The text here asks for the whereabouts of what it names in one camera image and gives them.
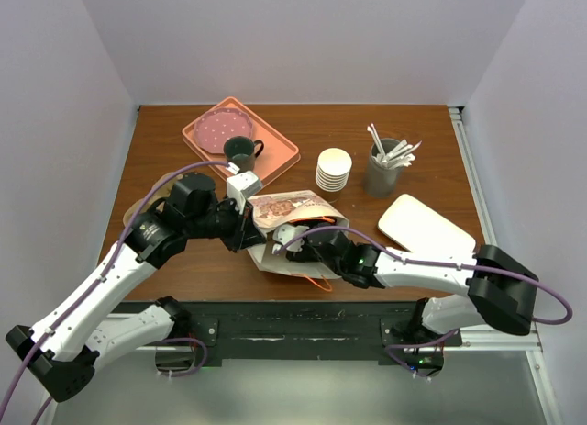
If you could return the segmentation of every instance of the gray floor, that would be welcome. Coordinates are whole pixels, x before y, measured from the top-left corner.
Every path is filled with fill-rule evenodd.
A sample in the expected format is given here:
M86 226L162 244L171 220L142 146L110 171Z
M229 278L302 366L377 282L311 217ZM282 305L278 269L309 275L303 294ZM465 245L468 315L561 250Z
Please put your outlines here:
M544 424L523 352L454 352L431 384L397 366L226 361L171 382L152 352L106 368L56 425Z

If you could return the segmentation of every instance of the gray container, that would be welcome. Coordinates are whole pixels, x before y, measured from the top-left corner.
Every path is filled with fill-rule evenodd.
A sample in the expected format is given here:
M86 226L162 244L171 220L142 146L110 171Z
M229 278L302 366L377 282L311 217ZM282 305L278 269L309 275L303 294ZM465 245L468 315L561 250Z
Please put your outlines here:
M399 145L399 140L382 139L382 146L385 152L393 150ZM397 179L404 170L404 167L386 170L379 166L372 158L379 154L377 146L371 146L369 160L367 161L367 171L363 177L363 189L367 194L375 198L385 198L393 192Z

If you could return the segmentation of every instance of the mug handle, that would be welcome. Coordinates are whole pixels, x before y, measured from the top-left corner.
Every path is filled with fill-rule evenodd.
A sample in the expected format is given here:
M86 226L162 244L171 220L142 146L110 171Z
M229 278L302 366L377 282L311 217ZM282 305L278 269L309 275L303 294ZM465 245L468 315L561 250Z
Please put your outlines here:
M255 157L259 157L259 155L261 154L261 152L265 148L265 144L263 143L262 140L255 140L253 143L255 146L260 145L260 148L257 151L255 151Z

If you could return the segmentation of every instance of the tray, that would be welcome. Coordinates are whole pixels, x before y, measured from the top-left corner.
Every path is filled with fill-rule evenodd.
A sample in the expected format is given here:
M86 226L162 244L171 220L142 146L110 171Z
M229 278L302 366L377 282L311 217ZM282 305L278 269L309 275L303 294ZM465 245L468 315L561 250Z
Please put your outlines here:
M301 159L300 150L290 140L286 139L282 133L253 113L235 97L227 97L220 104L213 106L211 110L216 108L238 108L249 115L253 122L253 134L251 138L253 140L261 139L265 144L265 149L255 162L255 169L253 170L263 182L264 186L270 184ZM210 154L200 148L195 142L195 123L200 117L182 130L183 141L204 161L225 161L226 159L223 154ZM225 180L232 175L232 173L222 166L213 165L210 168Z

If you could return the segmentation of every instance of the gray wall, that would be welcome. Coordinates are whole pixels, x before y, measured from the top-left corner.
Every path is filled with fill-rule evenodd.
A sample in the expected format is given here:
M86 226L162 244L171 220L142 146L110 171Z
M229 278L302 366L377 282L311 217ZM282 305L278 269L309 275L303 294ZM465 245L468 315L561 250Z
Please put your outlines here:
M133 99L463 105L524 0L84 0Z
M526 0L467 104L466 123L500 244L556 287L575 320L542 326L568 425L587 418L587 0ZM559 317L539 300L539 316Z
M0 332L95 267L134 107L82 0L0 0ZM19 360L0 341L2 396ZM25 374L3 423L30 423Z

